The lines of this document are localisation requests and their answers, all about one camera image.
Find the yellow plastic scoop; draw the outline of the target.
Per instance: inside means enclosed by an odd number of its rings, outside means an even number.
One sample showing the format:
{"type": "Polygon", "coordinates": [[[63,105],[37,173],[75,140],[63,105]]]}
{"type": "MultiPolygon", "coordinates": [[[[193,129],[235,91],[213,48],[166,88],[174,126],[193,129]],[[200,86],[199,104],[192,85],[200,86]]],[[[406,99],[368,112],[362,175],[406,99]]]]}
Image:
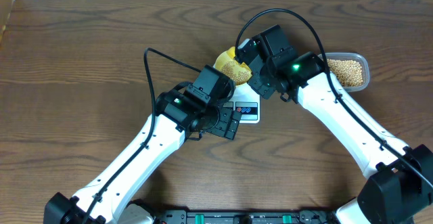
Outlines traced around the yellow plastic scoop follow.
{"type": "Polygon", "coordinates": [[[245,63],[239,63],[235,59],[235,47],[229,48],[227,50],[227,55],[229,56],[229,61],[226,63],[226,65],[233,74],[251,73],[251,69],[245,63]]]}

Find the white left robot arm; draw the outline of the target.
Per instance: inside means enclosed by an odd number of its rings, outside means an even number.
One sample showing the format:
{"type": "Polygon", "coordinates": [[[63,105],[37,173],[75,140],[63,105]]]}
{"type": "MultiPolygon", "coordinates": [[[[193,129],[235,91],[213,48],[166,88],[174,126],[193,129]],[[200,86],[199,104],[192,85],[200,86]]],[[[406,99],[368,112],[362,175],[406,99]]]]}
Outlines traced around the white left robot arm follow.
{"type": "Polygon", "coordinates": [[[191,134],[235,137],[241,115],[225,106],[234,91],[233,80],[205,66],[194,82],[161,93],[139,134],[100,175],[71,198],[57,193],[48,201],[44,223],[153,223],[131,198],[191,134]]]}

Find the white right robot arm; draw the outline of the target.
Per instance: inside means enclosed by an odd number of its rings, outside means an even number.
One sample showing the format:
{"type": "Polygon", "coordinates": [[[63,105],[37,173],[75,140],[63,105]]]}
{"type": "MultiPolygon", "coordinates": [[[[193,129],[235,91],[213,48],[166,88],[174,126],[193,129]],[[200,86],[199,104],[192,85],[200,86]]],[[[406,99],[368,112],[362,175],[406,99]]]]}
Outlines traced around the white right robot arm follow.
{"type": "Polygon", "coordinates": [[[339,223],[406,223],[432,205],[432,152],[425,145],[410,148],[381,127],[325,72],[320,56],[298,55],[278,25],[245,40],[237,56],[250,67],[248,84],[257,94],[287,94],[355,159],[367,182],[335,211],[339,223]]]}

